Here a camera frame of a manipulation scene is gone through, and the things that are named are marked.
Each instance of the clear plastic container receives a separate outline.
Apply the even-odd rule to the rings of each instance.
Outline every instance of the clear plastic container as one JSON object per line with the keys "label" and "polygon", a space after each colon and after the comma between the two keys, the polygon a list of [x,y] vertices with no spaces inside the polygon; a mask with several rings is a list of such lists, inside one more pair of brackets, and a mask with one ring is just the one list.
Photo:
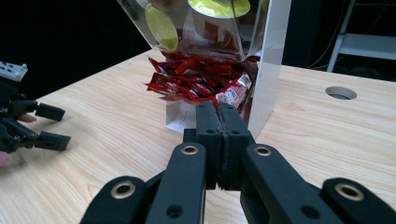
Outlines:
{"label": "clear plastic container", "polygon": [[261,47],[269,0],[118,0],[153,49],[244,61]]}

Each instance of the light wood tabletop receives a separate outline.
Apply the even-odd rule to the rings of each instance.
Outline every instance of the light wood tabletop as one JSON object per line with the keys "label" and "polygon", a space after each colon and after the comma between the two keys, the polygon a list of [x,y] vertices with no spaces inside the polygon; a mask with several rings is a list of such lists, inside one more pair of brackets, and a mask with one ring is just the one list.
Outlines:
{"label": "light wood tabletop", "polygon": [[[0,168],[0,223],[79,223],[111,179],[146,181],[165,169],[182,133],[165,127],[165,101],[146,91],[148,55],[163,60],[150,50],[37,100],[64,109],[64,119],[25,125],[72,139],[64,152],[20,148]],[[332,86],[357,98],[332,98]],[[349,178],[396,209],[396,83],[282,66],[274,112],[256,141],[315,186]],[[206,193],[205,223],[245,222],[238,192]]]}

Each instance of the black clamp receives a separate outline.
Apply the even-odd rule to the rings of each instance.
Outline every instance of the black clamp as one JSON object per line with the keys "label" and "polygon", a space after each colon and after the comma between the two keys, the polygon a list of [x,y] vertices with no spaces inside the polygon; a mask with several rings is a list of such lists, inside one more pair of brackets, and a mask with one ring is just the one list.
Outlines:
{"label": "black clamp", "polygon": [[121,176],[92,200],[81,223],[203,223],[205,191],[238,190],[248,223],[396,223],[393,209],[357,182],[308,183],[273,147],[256,144],[237,110],[196,107],[162,173]]}
{"label": "black clamp", "polygon": [[15,152],[19,147],[65,150],[71,137],[47,132],[37,134],[18,122],[20,115],[34,111],[36,116],[60,121],[64,110],[27,100],[17,92],[17,85],[0,79],[0,150],[6,153]]}

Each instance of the yellow-green circle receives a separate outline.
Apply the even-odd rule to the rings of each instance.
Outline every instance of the yellow-green circle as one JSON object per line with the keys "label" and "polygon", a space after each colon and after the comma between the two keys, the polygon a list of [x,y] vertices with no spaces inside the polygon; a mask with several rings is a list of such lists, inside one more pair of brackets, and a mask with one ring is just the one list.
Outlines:
{"label": "yellow-green circle", "polygon": [[[209,17],[232,18],[232,0],[189,0],[190,6],[197,12]],[[248,13],[250,3],[248,0],[233,0],[235,17],[240,17]]]}
{"label": "yellow-green circle", "polygon": [[163,48],[171,51],[177,49],[176,28],[166,13],[148,4],[146,6],[146,21],[152,35]]}

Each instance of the gray connector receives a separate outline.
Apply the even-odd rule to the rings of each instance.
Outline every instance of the gray connector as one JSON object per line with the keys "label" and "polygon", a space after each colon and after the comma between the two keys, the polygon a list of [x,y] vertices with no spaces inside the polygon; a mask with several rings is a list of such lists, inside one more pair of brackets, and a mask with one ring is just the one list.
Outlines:
{"label": "gray connector", "polygon": [[17,65],[13,63],[4,63],[0,61],[0,77],[21,82],[27,72],[27,65]]}

